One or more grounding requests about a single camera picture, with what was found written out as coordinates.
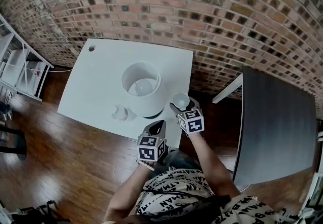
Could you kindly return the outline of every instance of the brick wall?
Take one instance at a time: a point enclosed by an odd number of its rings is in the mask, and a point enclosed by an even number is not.
[[[0,8],[53,64],[73,66],[89,37],[171,45],[194,51],[194,89],[218,93],[249,65],[314,94],[323,116],[322,2],[1,0]]]

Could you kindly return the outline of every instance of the bracelet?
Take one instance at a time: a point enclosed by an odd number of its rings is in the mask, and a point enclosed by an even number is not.
[[[149,168],[151,171],[154,171],[154,170],[155,170],[152,166],[148,165],[148,164],[147,164],[147,163],[145,163],[145,162],[142,162],[142,161],[138,160],[138,163],[139,163],[139,164],[142,164],[142,165],[144,165],[144,166],[146,166],[146,167],[147,167],[147,168]]]

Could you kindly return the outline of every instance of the gray tabletop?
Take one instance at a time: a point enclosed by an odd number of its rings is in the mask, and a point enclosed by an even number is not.
[[[236,185],[270,181],[311,167],[316,136],[312,95],[268,74],[243,69]]]

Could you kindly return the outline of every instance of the hardwood floor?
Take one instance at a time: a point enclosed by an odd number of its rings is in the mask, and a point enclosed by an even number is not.
[[[25,133],[28,155],[21,162],[16,155],[0,154],[0,200],[11,211],[55,200],[60,214],[72,223],[100,223],[113,193],[137,167],[136,143],[58,114],[68,76],[48,75],[43,103],[23,95],[11,99],[14,120],[7,126]],[[200,101],[205,115],[205,139],[232,168],[241,102],[228,99],[215,105],[208,95],[194,91],[191,95]],[[181,149],[194,156],[185,137]],[[284,206],[297,213],[311,176],[312,170],[306,170],[250,186],[246,193],[274,209]]]

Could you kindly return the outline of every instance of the t-shirt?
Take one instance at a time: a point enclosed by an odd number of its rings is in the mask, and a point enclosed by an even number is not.
[[[170,170],[148,180],[144,190],[157,191],[180,191],[201,197],[214,195],[210,189],[202,171],[176,169]],[[185,194],[154,194],[141,192],[137,204],[137,214],[157,213],[181,207],[186,204],[197,202],[199,199]],[[215,216],[212,224],[233,224],[233,223],[255,223],[255,224],[276,224],[279,223],[279,215],[269,206],[258,202],[255,198],[241,194],[232,198],[224,208],[221,208],[221,215]]]

